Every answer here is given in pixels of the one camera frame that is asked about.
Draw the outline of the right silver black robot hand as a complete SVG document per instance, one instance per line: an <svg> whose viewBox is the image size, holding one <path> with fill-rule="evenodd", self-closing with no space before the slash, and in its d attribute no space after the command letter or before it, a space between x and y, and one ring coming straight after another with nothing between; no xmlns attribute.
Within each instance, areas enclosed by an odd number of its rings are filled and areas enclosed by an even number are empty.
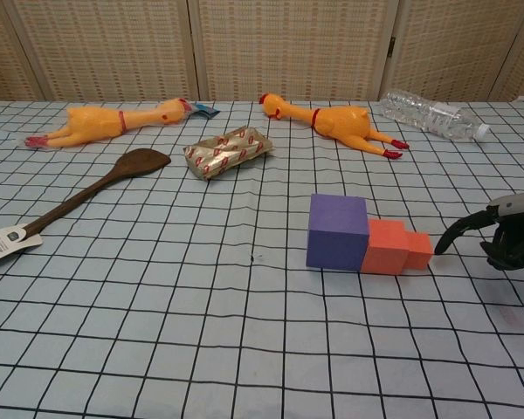
<svg viewBox="0 0 524 419"><path fill-rule="evenodd" d="M438 240L434 253L443 254L468 230L496 225L491 242L482 242L487 262L499 271L524 269L524 193L502 196L486 208L453 223Z"/></svg>

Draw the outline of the small orange foam cube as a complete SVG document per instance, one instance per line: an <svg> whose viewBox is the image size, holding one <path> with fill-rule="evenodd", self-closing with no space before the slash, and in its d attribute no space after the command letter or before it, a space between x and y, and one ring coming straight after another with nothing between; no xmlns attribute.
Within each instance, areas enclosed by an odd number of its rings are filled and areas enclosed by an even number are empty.
<svg viewBox="0 0 524 419"><path fill-rule="evenodd" d="M407 231L409 253L404 263L404 269L424 270L427 268L433 249L427 233Z"/></svg>

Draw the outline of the medium orange foam cube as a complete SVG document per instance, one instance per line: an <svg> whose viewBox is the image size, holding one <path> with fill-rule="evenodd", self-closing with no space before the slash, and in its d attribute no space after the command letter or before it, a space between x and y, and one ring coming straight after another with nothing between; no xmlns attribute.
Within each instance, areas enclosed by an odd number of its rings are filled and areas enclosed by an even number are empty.
<svg viewBox="0 0 524 419"><path fill-rule="evenodd" d="M402 221L369 219L369 243L361 272L400 274L409 252L409 239Z"/></svg>

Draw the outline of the large purple foam cube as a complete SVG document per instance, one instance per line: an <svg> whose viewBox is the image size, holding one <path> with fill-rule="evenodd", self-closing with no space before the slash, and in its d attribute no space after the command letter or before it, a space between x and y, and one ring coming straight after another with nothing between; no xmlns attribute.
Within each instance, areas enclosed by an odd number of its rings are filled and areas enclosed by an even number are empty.
<svg viewBox="0 0 524 419"><path fill-rule="evenodd" d="M306 265L359 271L369 243L366 201L359 196L313 194Z"/></svg>

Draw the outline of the clear plastic water bottle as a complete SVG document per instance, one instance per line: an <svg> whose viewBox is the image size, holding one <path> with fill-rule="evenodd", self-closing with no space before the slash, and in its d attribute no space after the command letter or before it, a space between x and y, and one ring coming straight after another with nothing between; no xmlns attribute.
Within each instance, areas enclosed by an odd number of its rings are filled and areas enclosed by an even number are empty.
<svg viewBox="0 0 524 419"><path fill-rule="evenodd" d="M380 106L386 118L451 141L481 141L490 130L470 111L399 89L387 91Z"/></svg>

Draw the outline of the yellow rubber chicken toy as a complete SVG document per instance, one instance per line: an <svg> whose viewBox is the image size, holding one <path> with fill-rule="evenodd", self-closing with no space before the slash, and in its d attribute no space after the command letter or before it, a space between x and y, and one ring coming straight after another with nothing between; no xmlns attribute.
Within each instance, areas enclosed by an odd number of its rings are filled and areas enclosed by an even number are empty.
<svg viewBox="0 0 524 419"><path fill-rule="evenodd" d="M376 140L390 144L398 149L410 146L386 134L381 134L371 127L369 111L357 106L331 106L308 109L286 102L273 93L265 93L259 98L259 104L269 118L301 120L311 126L319 135L339 141L343 145L362 152L380 155L388 159L398 159L403 154L372 145Z"/></svg>

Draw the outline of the beige woven folding screen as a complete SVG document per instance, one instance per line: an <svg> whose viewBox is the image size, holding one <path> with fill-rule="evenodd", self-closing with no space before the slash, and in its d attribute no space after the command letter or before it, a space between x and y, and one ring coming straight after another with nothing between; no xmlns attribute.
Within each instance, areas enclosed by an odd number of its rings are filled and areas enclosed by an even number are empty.
<svg viewBox="0 0 524 419"><path fill-rule="evenodd" d="M0 0L0 100L524 97L524 0Z"/></svg>

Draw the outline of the silver red snack packet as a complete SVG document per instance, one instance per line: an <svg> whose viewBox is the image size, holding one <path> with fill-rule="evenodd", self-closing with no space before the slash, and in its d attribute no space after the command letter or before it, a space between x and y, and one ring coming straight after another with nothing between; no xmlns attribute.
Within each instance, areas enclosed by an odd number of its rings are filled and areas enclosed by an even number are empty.
<svg viewBox="0 0 524 419"><path fill-rule="evenodd" d="M256 128L240 127L189 145L183 149L183 154L192 173L208 181L272 149L272 142Z"/></svg>

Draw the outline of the blue cardboard hang tag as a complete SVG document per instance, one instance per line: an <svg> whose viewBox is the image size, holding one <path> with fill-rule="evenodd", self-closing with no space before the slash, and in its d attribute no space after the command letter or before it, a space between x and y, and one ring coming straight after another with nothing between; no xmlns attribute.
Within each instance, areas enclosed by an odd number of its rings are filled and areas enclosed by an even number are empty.
<svg viewBox="0 0 524 419"><path fill-rule="evenodd" d="M193 115L202 116L206 119L213 119L220 113L220 111L210 106L193 103L190 105L190 113Z"/></svg>

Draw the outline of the dark wooden spatula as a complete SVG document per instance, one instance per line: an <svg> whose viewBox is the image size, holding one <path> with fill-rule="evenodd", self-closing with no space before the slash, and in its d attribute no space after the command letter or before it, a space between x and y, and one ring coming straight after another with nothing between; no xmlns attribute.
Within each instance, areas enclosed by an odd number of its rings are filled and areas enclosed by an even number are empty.
<svg viewBox="0 0 524 419"><path fill-rule="evenodd" d="M63 201L53 209L50 209L44 215L26 223L24 227L29 236L41 233L41 231L56 220L66 216L68 213L77 209L83 202L94 197L97 193L108 186L121 182L123 180L136 177L139 175L148 175L161 168L166 167L171 162L168 155L151 148L137 148L122 155L114 166L99 180L93 182L77 194ZM9 258L13 254L25 251L28 248L11 253L1 258Z"/></svg>

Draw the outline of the blue checkered tablecloth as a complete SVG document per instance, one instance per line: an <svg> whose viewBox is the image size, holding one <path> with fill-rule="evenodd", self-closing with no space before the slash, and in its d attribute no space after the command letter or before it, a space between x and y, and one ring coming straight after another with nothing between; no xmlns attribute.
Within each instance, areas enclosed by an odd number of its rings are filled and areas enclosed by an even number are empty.
<svg viewBox="0 0 524 419"><path fill-rule="evenodd" d="M257 101L212 120L83 148L29 149L63 102L0 102L0 228L28 223L134 148L171 163L101 191L0 262L0 419L524 419L524 270L497 271L469 231L424 271L306 265L311 195L361 196L373 218L437 240L524 191L524 101L472 102L479 144L402 126L396 161ZM183 149L254 127L273 149L208 181Z"/></svg>

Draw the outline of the yellow rubber chicken in wrapper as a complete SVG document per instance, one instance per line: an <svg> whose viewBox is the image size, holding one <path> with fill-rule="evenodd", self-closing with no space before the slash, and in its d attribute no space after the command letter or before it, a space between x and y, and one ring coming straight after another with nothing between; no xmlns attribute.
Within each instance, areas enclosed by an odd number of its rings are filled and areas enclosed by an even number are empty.
<svg viewBox="0 0 524 419"><path fill-rule="evenodd" d="M185 99L166 100L149 110L121 110L98 106L67 109L66 126L60 130L29 136L29 148L69 148L112 139L132 129L177 123L198 110Z"/></svg>

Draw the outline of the white paper spatula label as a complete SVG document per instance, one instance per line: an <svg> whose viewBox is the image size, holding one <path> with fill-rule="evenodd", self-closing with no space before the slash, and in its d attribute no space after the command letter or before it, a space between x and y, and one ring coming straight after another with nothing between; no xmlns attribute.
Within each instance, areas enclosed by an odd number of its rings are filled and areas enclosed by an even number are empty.
<svg viewBox="0 0 524 419"><path fill-rule="evenodd" d="M43 239L39 234L29 236L25 223L0 229L0 259L25 248L39 246Z"/></svg>

